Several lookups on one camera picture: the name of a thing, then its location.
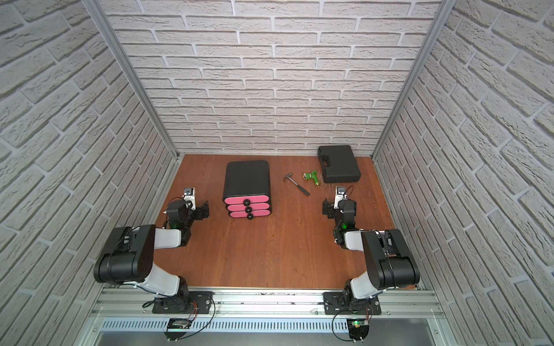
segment ventilation grille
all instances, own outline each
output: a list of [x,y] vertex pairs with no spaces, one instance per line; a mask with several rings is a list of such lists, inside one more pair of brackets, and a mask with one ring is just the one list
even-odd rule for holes
[[[189,332],[196,332],[209,322],[198,317]],[[106,317],[103,332],[164,332],[168,317]],[[348,333],[346,319],[335,318],[335,332]],[[331,333],[331,318],[214,318],[202,332],[226,333]]]
[[[195,321],[191,332],[209,321]],[[335,318],[335,332],[348,332],[346,320]],[[330,318],[215,318],[204,331],[228,333],[331,333]]]
[[166,317],[106,317],[103,332],[165,332]]

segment pink drawer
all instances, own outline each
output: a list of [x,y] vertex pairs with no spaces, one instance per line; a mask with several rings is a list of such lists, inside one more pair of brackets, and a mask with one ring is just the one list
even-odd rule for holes
[[[269,210],[253,210],[252,215],[254,216],[268,216],[271,214]],[[229,216],[232,218],[245,218],[248,216],[248,213],[246,211],[233,211],[232,213],[229,213]]]
[[[262,209],[269,209],[268,203],[252,203],[249,205],[249,207],[252,208],[252,210],[262,210]],[[244,204],[232,204],[227,206],[227,210],[229,211],[244,211],[246,209],[246,206]]]
[[256,195],[256,196],[227,197],[225,198],[224,202],[227,204],[243,204],[245,199],[248,199],[250,203],[263,203],[269,200],[269,196]]

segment wooden tabletop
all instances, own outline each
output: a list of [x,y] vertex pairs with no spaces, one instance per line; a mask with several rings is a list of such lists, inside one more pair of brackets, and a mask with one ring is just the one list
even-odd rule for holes
[[[269,162],[271,204],[269,216],[252,221],[228,216],[223,198],[225,167],[230,161],[264,159]],[[195,221],[186,247],[155,251],[155,263],[184,277],[189,286],[343,288],[346,280],[366,270],[363,253],[334,243],[334,221],[321,213],[325,198],[334,200],[336,186],[349,187],[357,202],[356,226],[363,229],[393,228],[375,168],[368,157],[358,157],[362,177],[357,183],[325,184],[317,157],[186,155],[160,211],[180,197],[183,188],[196,188],[196,203],[209,201],[210,217]],[[317,170],[321,187],[302,179],[303,172]],[[304,195],[284,177],[310,192]]]

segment white brick wallpaper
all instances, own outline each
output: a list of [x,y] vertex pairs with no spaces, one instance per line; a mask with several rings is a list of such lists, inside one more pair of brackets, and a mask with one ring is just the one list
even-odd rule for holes
[[72,345],[170,157],[80,2],[0,5],[0,344]]
[[458,0],[376,160],[460,344],[554,342],[553,9]]
[[439,5],[105,0],[182,153],[372,153]]

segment hammer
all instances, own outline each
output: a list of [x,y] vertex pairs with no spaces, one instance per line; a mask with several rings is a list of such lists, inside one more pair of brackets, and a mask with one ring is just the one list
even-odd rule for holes
[[290,177],[292,174],[293,174],[293,173],[291,172],[291,173],[285,175],[285,180],[284,180],[284,181],[286,181],[287,179],[290,180],[290,181],[292,181],[292,182],[296,185],[296,187],[298,187],[302,192],[304,192],[304,193],[306,194],[306,196],[309,196],[310,193],[309,193],[308,191],[306,191],[306,189],[304,189],[302,186],[298,185],[298,183],[295,182],[295,181]]

